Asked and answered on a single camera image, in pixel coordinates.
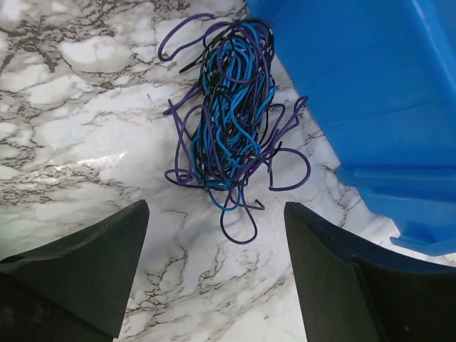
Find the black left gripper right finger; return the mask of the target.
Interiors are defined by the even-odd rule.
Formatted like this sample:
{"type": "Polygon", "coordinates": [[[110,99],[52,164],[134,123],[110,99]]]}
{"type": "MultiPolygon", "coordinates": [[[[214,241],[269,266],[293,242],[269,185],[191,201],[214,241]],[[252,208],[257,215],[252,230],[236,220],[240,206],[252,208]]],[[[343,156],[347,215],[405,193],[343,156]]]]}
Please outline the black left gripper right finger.
{"type": "Polygon", "coordinates": [[[309,341],[453,341],[455,269],[383,248],[303,204],[284,207],[309,341]]]}

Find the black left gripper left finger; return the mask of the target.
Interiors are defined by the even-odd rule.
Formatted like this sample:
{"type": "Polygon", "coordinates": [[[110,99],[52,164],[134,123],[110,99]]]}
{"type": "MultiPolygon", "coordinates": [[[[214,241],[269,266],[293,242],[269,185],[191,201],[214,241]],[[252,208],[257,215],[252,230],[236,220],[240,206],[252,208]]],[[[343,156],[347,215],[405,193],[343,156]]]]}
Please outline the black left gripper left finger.
{"type": "Polygon", "coordinates": [[[149,220],[139,200],[85,229],[1,260],[2,341],[113,341],[149,220]]]}

